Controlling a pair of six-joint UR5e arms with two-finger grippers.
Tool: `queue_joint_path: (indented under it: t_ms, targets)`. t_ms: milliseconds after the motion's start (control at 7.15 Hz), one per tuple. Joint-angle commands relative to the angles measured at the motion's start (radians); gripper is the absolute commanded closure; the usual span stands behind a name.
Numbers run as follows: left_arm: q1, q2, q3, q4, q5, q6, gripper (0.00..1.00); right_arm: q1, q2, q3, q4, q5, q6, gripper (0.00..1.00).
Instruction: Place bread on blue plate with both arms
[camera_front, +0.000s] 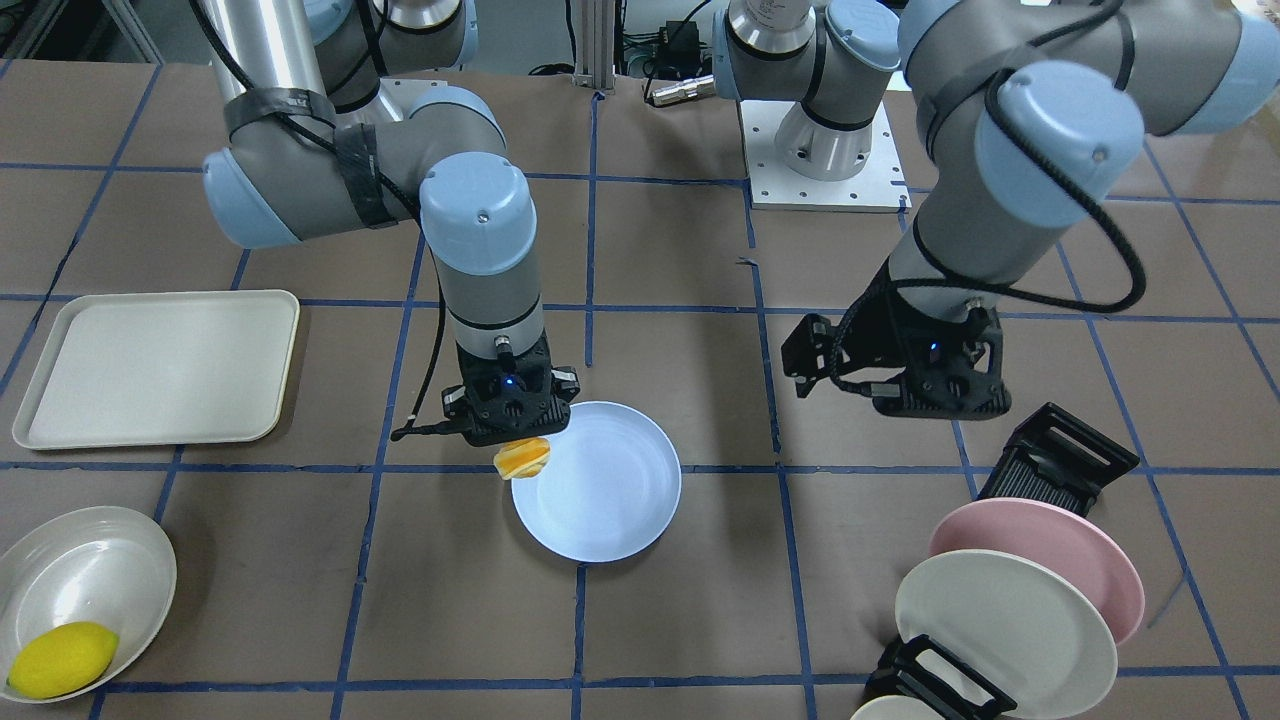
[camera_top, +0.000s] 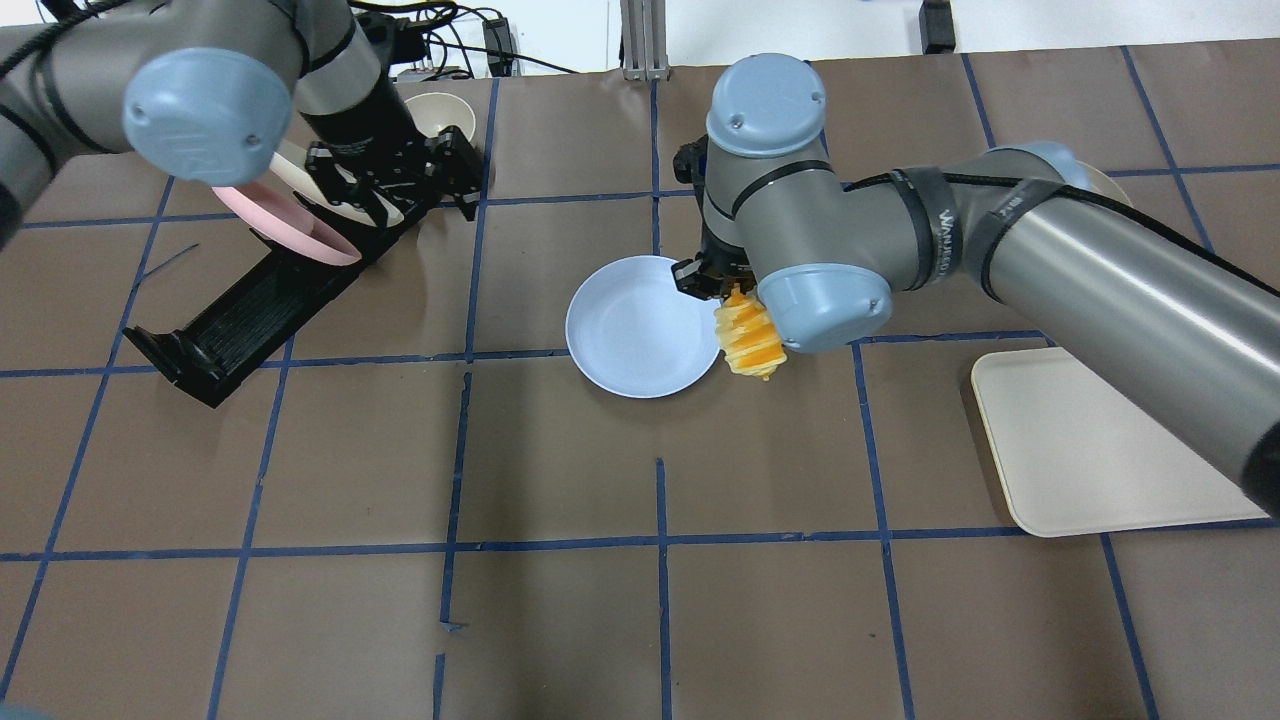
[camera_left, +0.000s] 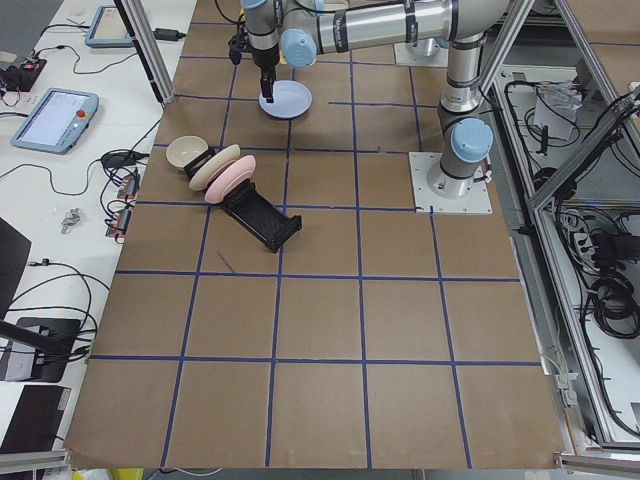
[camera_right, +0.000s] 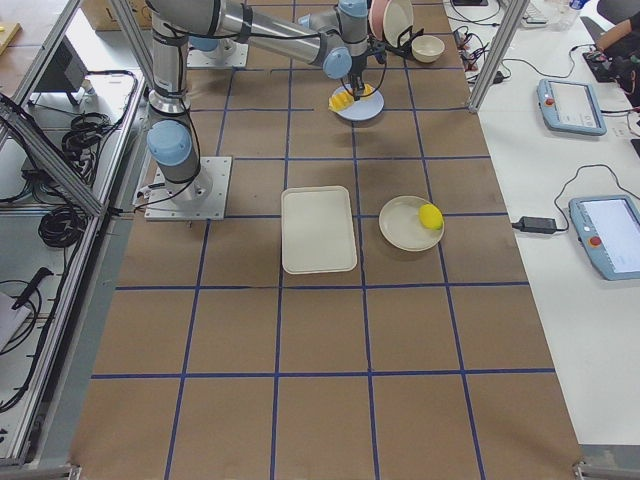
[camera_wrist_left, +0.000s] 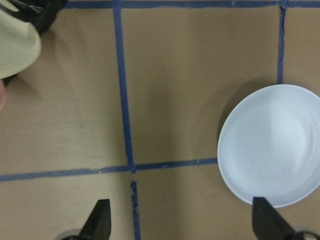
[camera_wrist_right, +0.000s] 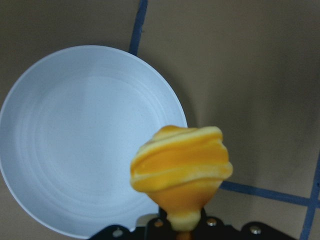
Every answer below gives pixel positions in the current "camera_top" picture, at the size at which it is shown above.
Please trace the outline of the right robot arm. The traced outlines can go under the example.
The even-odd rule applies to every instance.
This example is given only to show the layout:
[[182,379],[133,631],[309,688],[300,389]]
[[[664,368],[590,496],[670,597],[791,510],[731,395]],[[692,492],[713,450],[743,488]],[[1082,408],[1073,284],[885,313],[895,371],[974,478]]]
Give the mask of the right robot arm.
[[1277,516],[1277,291],[1092,190],[1056,142],[845,184],[820,142],[815,69],[756,54],[718,78],[705,133],[675,155],[701,247],[673,266],[700,300],[753,293],[780,345],[876,333],[893,293],[966,275]]

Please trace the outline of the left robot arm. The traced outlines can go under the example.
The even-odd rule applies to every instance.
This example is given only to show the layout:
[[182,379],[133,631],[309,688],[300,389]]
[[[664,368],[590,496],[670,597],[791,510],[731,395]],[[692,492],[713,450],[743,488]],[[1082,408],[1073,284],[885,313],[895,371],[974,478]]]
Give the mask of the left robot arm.
[[211,187],[268,172],[293,117],[315,133],[330,204],[477,211],[481,158],[421,132],[387,45],[347,1],[99,1],[3,29],[3,238],[65,164],[137,152]]

